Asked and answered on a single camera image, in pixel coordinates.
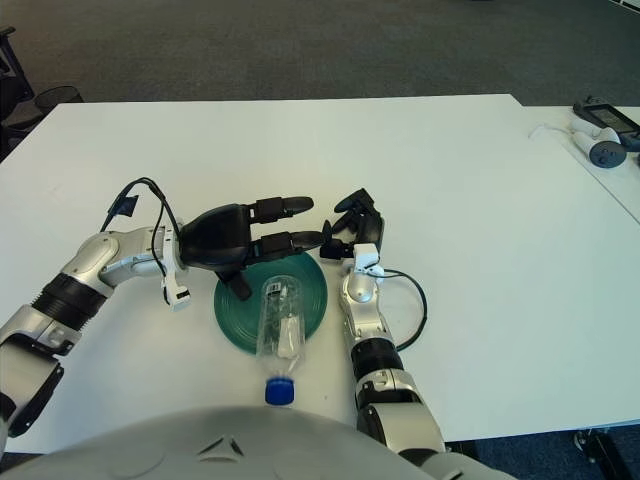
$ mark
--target bottle label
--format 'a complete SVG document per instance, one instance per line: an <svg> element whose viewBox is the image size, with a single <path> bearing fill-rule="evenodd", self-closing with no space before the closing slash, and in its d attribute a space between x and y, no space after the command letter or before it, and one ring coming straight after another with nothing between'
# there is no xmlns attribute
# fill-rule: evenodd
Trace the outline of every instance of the bottle label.
<svg viewBox="0 0 640 480"><path fill-rule="evenodd" d="M281 358L295 358L300 352L300 319L297 315L284 317L280 320L280 339L278 341L278 356Z"/></svg>
<svg viewBox="0 0 640 480"><path fill-rule="evenodd" d="M271 295L272 293L279 293L282 290L282 286L280 282L275 282L267 286L267 295Z"/></svg>

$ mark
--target plastic bottle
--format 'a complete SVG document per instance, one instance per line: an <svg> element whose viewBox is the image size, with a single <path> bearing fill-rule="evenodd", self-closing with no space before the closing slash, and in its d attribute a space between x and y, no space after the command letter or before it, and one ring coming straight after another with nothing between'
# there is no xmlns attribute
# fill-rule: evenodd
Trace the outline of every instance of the plastic bottle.
<svg viewBox="0 0 640 480"><path fill-rule="evenodd" d="M294 399L291 374L304 358L302 285L289 275L269 278L262 287L256 354L267 371L265 401L288 405Z"/></svg>

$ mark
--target black chair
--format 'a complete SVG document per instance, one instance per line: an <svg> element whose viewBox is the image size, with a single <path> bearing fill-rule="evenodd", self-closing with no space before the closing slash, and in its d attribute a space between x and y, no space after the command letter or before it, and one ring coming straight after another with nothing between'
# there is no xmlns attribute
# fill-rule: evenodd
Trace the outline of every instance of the black chair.
<svg viewBox="0 0 640 480"><path fill-rule="evenodd" d="M12 143L15 146L25 138L30 133L30 129L46 117L56 105L83 102L78 90L70 85L50 88L37 96L34 95L22 66L9 44L9 35L15 31L13 27L0 28L0 162L11 151ZM40 114L11 125L4 123L19 103L34 98L34 104L40 110Z"/></svg>
<svg viewBox="0 0 640 480"><path fill-rule="evenodd" d="M0 52L2 52L0 57L0 161L4 160L11 151L11 140L25 138L29 134L28 129L44 118L41 114L12 125L3 123L19 103L27 102L35 96L9 44L9 35L15 31L13 27L0 28Z"/></svg>

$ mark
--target white table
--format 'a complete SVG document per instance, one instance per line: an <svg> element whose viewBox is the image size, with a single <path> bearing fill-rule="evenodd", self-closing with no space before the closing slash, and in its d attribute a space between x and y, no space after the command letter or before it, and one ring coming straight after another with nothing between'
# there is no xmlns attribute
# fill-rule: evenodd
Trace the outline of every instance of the white table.
<svg viewBox="0 0 640 480"><path fill-rule="evenodd" d="M568 129L571 120L575 118L571 107L527 107L541 124ZM621 107L620 111L629 118L640 123L640 107ZM547 130L553 135L573 157L595 177L602 186L611 193L640 223L640 167L638 153L627 154L626 160L616 168L606 169L596 167L580 150L571 137L565 133Z"/></svg>
<svg viewBox="0 0 640 480"><path fill-rule="evenodd" d="M364 186L386 219L383 264L413 274L429 326L402 354L446 440L640 418L640 226L508 95L374 100L62 105L0 166L0 318L28 303L149 175L190 220L230 202L310 195L256 231L317 229ZM145 193L129 230L154 222ZM294 408L353 424L335 289L296 375ZM48 452L171 411L260 405L263 374L211 311L192 270L171 314L157 279L120 286L64 359L40 419L9 451ZM415 293L384 284L398 339Z"/></svg>

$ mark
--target green plastic plate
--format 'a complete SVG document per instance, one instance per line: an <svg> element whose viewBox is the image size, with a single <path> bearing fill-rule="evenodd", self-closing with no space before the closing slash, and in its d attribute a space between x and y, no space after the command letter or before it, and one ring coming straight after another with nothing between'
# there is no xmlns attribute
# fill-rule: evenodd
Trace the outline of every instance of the green plastic plate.
<svg viewBox="0 0 640 480"><path fill-rule="evenodd" d="M327 282L322 270L307 253L280 260L258 263L244 272L253 295L239 300L231 289L218 282L213 295L213 311L220 329L236 347L256 353L258 323L260 322L260 292L262 285L274 275L291 275L302 283L306 338L320 326L327 308Z"/></svg>

